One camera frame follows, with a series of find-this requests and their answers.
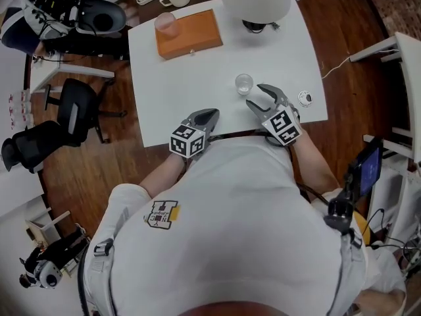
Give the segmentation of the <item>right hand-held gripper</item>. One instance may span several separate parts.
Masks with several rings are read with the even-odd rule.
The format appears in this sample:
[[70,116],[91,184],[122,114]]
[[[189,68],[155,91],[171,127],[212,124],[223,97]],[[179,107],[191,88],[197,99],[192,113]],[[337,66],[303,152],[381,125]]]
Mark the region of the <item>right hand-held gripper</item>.
[[263,109],[251,100],[246,105],[262,121],[262,126],[283,147],[294,144],[302,134],[298,110],[291,105],[285,93],[269,84],[257,84],[257,87],[268,94],[274,105]]

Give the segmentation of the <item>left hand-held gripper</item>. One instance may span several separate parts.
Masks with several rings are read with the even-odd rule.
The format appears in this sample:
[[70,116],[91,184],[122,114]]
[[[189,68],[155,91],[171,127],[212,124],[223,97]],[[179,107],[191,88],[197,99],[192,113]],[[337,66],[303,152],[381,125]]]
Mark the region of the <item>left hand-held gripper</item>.
[[194,123],[190,119],[183,120],[171,133],[169,141],[170,152],[185,159],[198,159],[209,146],[210,133],[220,118],[220,111],[216,108],[201,109],[192,116]]

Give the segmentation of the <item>small clear glass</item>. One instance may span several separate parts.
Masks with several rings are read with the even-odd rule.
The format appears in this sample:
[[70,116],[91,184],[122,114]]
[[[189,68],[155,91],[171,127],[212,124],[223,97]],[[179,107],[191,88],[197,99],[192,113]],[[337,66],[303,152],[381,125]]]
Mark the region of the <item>small clear glass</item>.
[[249,95],[253,85],[253,79],[248,74],[240,74],[235,78],[235,88],[240,95]]

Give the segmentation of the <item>frosted pink cup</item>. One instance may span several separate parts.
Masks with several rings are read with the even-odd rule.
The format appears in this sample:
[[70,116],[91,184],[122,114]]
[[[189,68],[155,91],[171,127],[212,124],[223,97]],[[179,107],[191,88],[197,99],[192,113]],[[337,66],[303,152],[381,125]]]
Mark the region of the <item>frosted pink cup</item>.
[[162,35],[175,38],[180,34],[178,20],[172,13],[161,13],[154,21],[155,30]]

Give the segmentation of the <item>person's left forearm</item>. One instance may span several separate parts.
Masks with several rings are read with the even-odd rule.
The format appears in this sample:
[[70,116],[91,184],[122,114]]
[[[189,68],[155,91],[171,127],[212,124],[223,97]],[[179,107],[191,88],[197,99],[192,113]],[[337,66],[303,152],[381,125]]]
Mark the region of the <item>person's left forearm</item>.
[[185,169],[184,159],[176,154],[168,158],[139,184],[151,198],[171,188]]

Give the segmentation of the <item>person's right forearm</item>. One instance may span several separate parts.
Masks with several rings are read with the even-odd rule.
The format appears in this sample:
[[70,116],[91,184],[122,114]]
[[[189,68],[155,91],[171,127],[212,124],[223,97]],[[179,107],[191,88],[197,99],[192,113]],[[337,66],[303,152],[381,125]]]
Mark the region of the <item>person's right forearm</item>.
[[304,185],[316,190],[319,194],[339,188],[339,182],[331,168],[304,129],[293,144],[293,149]]

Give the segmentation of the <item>orange box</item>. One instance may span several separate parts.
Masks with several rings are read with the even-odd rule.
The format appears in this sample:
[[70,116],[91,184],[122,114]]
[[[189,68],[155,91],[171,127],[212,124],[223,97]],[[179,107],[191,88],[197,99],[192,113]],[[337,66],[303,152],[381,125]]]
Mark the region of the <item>orange box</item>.
[[175,38],[166,37],[155,30],[157,52],[163,59],[169,60],[223,45],[212,9],[177,20],[180,34]]

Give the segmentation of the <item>person's white shirt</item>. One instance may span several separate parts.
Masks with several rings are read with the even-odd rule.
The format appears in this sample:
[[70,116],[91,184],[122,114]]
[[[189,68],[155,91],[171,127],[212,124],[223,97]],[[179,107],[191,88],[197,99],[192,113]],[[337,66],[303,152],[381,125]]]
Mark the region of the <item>person's white shirt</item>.
[[343,316],[366,281],[357,225],[324,221],[289,153],[256,136],[212,144],[158,195],[120,184],[87,251],[83,284],[101,315],[177,316],[254,302],[287,316]]

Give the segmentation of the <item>black office chair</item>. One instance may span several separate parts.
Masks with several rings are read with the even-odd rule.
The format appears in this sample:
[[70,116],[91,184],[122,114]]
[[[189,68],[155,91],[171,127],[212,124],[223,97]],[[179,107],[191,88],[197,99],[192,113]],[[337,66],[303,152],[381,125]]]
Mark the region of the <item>black office chair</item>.
[[68,78],[58,99],[50,96],[51,86],[47,86],[45,106],[52,104],[58,107],[57,119],[27,128],[3,142],[0,156],[6,171],[22,165],[34,174],[35,168],[61,147],[81,146],[92,128],[99,141],[108,144],[110,140],[102,135],[99,117],[123,118],[127,115],[126,111],[102,111],[99,108],[108,88],[114,83],[114,78],[105,80],[97,93],[89,84]]

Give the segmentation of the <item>small white table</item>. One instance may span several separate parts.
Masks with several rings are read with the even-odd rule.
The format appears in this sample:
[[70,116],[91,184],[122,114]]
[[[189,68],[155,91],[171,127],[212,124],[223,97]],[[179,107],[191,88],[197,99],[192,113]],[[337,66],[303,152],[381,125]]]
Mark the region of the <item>small white table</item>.
[[409,103],[410,129],[394,128],[393,132],[411,138],[412,146],[407,148],[388,142],[385,143],[385,147],[419,163],[421,162],[421,41],[395,32],[387,39],[351,55],[349,60],[354,63],[388,48],[394,48],[397,51],[382,57],[381,61],[386,63],[395,59],[401,60],[401,70]]

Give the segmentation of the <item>white helmet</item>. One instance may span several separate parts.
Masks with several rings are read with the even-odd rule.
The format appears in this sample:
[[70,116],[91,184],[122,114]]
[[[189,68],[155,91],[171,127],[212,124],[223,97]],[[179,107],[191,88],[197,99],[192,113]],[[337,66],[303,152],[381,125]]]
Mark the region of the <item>white helmet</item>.
[[106,0],[79,0],[74,20],[79,33],[99,36],[121,31],[127,18],[124,10],[116,3]]

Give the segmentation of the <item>group of small bottles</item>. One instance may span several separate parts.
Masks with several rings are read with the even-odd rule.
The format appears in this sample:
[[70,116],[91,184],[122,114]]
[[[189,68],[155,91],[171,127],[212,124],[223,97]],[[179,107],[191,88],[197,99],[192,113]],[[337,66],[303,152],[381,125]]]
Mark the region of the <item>group of small bottles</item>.
[[12,130],[21,131],[34,125],[30,98],[29,90],[20,90],[10,94],[8,103]]

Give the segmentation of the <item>grey backpack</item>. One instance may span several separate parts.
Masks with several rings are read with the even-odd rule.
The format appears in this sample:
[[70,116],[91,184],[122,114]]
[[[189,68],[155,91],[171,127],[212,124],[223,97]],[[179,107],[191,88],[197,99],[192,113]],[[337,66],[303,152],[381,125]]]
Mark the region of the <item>grey backpack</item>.
[[62,38],[76,27],[80,0],[20,0],[27,24],[40,40]]

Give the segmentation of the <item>black phone on mount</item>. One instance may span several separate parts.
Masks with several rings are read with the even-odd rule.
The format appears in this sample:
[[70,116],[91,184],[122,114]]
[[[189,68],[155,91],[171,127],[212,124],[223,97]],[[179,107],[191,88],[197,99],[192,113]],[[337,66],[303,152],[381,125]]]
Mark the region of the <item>black phone on mount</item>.
[[348,189],[354,202],[365,196],[379,180],[383,147],[383,139],[374,137],[349,165]]

